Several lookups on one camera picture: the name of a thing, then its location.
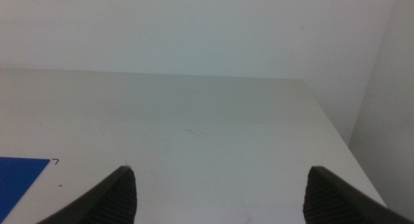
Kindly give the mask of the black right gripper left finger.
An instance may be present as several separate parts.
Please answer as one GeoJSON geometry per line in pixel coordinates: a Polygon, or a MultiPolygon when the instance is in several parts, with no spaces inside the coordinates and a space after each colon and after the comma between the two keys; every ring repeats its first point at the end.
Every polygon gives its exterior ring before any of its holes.
{"type": "Polygon", "coordinates": [[[78,199],[40,224],[133,224],[137,210],[136,179],[121,166],[78,199]]]}

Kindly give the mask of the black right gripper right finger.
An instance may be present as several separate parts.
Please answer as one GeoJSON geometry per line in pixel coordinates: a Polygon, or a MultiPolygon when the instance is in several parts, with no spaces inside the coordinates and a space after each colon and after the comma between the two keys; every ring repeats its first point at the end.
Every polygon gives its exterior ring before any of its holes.
{"type": "Polygon", "coordinates": [[[309,170],[303,216],[311,224],[413,224],[323,166],[309,170]]]}

